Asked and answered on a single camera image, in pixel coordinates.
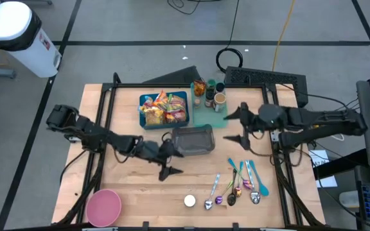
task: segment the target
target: snack bag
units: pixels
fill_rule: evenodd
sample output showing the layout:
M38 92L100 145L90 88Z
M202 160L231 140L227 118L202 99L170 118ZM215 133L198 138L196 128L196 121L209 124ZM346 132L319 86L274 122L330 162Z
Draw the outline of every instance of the snack bag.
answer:
M173 112L167 112L165 114L167 123L179 123L186 121L186 112L183 110L176 110Z
M168 103L168 112L173 112L176 110L186 111L185 99L182 99L179 96L173 96L170 94L170 100Z
M162 90L157 96L155 101L152 103L153 106L160 108L161 110L167 111L168 109L168 96Z
M145 96L145 99L146 101L144 102L144 104L142 106L139 106L138 108L141 113L144 113L146 109L152 108L152 103L154 102L153 99L149 96Z
M164 111L157 107L144 110L146 125L164 124Z

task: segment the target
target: teal spoon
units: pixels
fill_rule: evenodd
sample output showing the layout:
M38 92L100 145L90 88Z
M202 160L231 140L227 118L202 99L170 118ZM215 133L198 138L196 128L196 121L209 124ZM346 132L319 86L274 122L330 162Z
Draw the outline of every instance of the teal spoon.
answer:
M254 173L255 173L255 176L256 178L258 179L258 183L260 185L260 193L263 195L263 196L268 196L269 195L269 191L268 189L262 184L261 182L261 179L260 179L260 176L258 174L258 172L256 171L255 169L255 164L254 164L254 161L253 160L250 160L249 161L249 165L252 167L252 169L254 170Z

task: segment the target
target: spoon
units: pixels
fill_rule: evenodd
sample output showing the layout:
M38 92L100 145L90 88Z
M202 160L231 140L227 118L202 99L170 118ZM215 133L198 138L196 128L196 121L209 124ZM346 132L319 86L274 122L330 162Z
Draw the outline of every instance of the spoon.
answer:
M260 193L258 191L255 190L254 179L252 177L251 168L249 167L249 161L246 160L245 163L247 165L249 179L251 180L251 184L252 184L251 200L256 205L256 204L258 204L260 202L261 195L260 195Z
M242 168L243 168L243 161L240 162L239 172L242 172ZM242 195L242 190L240 188L240 185L241 185L241 175L239 175L239 178L238 178L238 186L235 187L235 189L234 189L234 193L235 193L237 198Z
M228 189L229 189L233 184L234 184L234 181L233 181L233 180L231 180L231 182L229 182L228 186L226 187L225 191L224 191L220 196L217 196L217 197L215 198L215 203L216 203L217 205L219 205L219 204L221 204L221 203L222 203L222 201L224 200L222 197L224 196L224 194L226 193L226 191L228 191Z
M235 178L236 178L236 173L237 173L237 170L234 169L233 171L233 182L235 182ZM235 193L234 191L232 191L228 197L227 197L227 202L228 202L228 205L229 206L233 206L235 203L236 203L236 196L235 196Z
M216 174L216 178L215 178L215 183L213 184L212 186L212 191L211 191L211 195L209 196L209 198L205 201L205 209L206 210L209 210L212 208L212 201L211 201L211 197L213 195L213 193L215 192L215 189L216 189L216 185L218 184L218 181L219 181L219 176L220 174Z
M250 160L249 161L249 165L254 170L254 173L256 175L256 179L258 179L258 183L260 185L260 193L262 195L264 195L264 196L268 196L269 195L269 191L268 191L267 187L265 185L263 185L263 183L261 182L260 176L259 176L258 172L256 171L254 161L253 160Z
M243 179L243 176L242 176L242 174L241 174L241 172L236 168L236 166L235 166L235 164L234 164L234 162L232 161L232 159L231 158L228 158L228 162L231 164L231 166L236 170L236 172L239 174L239 176L241 177L241 179L242 179L242 184L243 184L243 186L245 187L245 188L247 188L247 189L251 189L251 183L249 183L249 181L248 180L245 180L245 179Z

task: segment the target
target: trash can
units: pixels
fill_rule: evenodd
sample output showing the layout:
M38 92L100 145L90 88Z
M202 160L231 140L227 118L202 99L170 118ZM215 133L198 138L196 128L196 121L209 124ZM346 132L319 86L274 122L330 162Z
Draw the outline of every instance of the trash can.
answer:
M26 4L0 4L0 49L18 59L38 77L57 74L62 55L41 28L38 15Z

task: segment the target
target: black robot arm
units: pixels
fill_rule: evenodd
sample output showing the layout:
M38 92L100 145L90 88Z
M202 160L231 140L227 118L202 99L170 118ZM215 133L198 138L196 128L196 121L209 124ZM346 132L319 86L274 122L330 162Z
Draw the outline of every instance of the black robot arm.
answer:
M248 134L281 130L278 146L281 150L292 150L298 145L335 134L363 135L367 130L364 118L354 110L311 112L304 108L262 105L258 115L249 111L245 102L224 119L239 119L243 136L224 137L239 142L249 150Z
M118 135L106 128L93 123L88 118L79 115L76 108L66 105L55 105L46 124L54 132L64 133L66 137L78 137L82 148L92 152L103 151L101 143L110 144L114 150L126 157L137 157L162 166L159 180L165 180L169 175L181 173L179 169L166 167L171 156L183 157L170 140L165 140L161 147L154 141L144 141L142 136Z

